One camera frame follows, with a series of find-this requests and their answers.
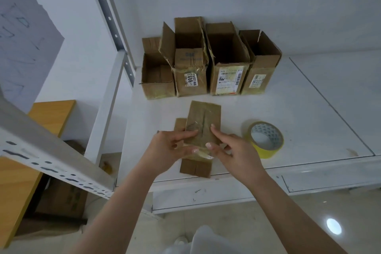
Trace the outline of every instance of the floor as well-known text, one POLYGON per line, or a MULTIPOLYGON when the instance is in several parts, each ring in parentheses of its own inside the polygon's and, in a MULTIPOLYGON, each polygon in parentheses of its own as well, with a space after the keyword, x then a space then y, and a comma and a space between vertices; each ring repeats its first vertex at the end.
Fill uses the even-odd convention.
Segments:
MULTIPOLYGON (((293 199, 348 253, 379 253, 381 249, 381 191, 352 194, 348 190, 293 196, 293 199), (334 218, 342 228, 335 235, 326 226, 334 218)), ((92 196, 85 212, 89 222, 102 209, 105 200, 92 196)), ((230 204, 165 215, 155 221, 141 217, 127 253, 160 253, 179 236, 192 239, 201 225, 240 245, 249 253, 285 253, 274 230, 256 202, 230 204)), ((1 254, 68 253, 81 232, 32 241, 15 241, 1 254)))

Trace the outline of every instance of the shipping label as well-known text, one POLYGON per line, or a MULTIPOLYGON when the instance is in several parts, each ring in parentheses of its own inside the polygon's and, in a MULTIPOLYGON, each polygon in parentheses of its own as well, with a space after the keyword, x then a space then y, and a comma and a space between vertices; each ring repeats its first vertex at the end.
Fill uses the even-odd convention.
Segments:
POLYGON ((249 88, 253 89, 253 88, 259 88, 263 82, 263 80, 265 79, 266 75, 265 74, 256 74, 254 75, 254 78, 253 80, 251 81, 251 84, 249 86, 249 88))
POLYGON ((221 67, 218 73, 216 94, 236 94, 244 66, 221 67))
POLYGON ((195 73, 186 73, 185 86, 198 86, 197 75, 195 73))

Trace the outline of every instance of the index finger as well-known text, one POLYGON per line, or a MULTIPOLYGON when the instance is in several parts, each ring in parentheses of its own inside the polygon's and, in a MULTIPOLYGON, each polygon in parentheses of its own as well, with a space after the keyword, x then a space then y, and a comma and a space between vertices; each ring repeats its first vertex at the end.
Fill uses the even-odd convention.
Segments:
POLYGON ((197 136, 198 130, 195 131, 172 131, 165 132, 170 141, 179 141, 186 138, 197 136))
POLYGON ((230 145, 232 142, 236 140, 236 137, 232 137, 226 133, 223 133, 222 131, 217 130, 214 125, 210 127, 210 130, 217 138, 221 140, 221 142, 226 143, 228 145, 230 145))

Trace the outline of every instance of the hand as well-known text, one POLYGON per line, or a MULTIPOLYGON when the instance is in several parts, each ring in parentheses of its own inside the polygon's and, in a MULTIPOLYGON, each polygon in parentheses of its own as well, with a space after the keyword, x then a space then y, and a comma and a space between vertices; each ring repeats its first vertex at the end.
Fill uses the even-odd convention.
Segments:
POLYGON ((228 155, 219 145, 207 143, 206 147, 211 151, 213 156, 219 158, 222 164, 238 181, 246 187, 252 186, 259 178, 267 176, 267 172, 262 166, 262 162, 258 152, 243 138, 231 134, 227 135, 211 126, 212 133, 228 146, 225 148, 232 150, 232 154, 228 155))
POLYGON ((149 171, 152 175, 157 177, 161 173, 168 170, 174 162, 183 156, 191 155, 196 146, 177 146, 179 141, 194 137, 197 135, 196 131, 181 131, 181 132, 165 132, 160 131, 155 134, 139 161, 139 165, 145 171, 149 171))

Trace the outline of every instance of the roll of packing tape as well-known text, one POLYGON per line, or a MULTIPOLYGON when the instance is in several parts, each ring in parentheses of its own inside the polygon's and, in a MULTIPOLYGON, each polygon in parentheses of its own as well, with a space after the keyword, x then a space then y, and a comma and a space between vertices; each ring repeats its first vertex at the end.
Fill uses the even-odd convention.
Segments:
POLYGON ((268 122, 252 123, 245 139, 253 145, 261 159, 271 158, 283 146, 282 133, 268 122))

